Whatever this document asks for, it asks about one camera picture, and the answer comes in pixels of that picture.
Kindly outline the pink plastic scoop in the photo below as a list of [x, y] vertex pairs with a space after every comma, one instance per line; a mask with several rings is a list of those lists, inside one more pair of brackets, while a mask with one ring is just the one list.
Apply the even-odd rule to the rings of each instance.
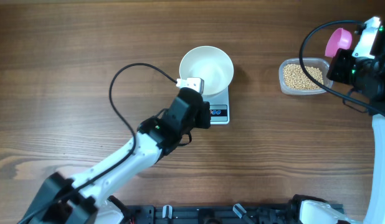
[[351, 32], [338, 28], [332, 33], [325, 48], [325, 57], [333, 58], [339, 49], [348, 50], [352, 44]]

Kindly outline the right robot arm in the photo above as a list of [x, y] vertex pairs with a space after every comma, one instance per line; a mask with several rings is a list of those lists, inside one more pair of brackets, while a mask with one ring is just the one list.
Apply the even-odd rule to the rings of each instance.
[[305, 68], [303, 51], [316, 32], [337, 24], [327, 22], [314, 28], [303, 40], [298, 61], [306, 77], [321, 89], [343, 100], [352, 107], [362, 106], [363, 113], [372, 117], [374, 133], [374, 168], [369, 206], [363, 223], [385, 223], [385, 21], [372, 17], [366, 22], [355, 21], [360, 39], [354, 49], [335, 45], [330, 54], [331, 65], [327, 78], [351, 86], [347, 94], [328, 88], [313, 78]]

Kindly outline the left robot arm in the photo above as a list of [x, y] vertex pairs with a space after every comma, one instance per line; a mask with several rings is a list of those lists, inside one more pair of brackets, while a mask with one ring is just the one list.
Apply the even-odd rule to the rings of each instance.
[[112, 215], [106, 202], [132, 177], [181, 146], [194, 128], [210, 127], [209, 103], [200, 92], [181, 88], [162, 115], [144, 120], [119, 150], [84, 172], [45, 179], [21, 223], [97, 223]]

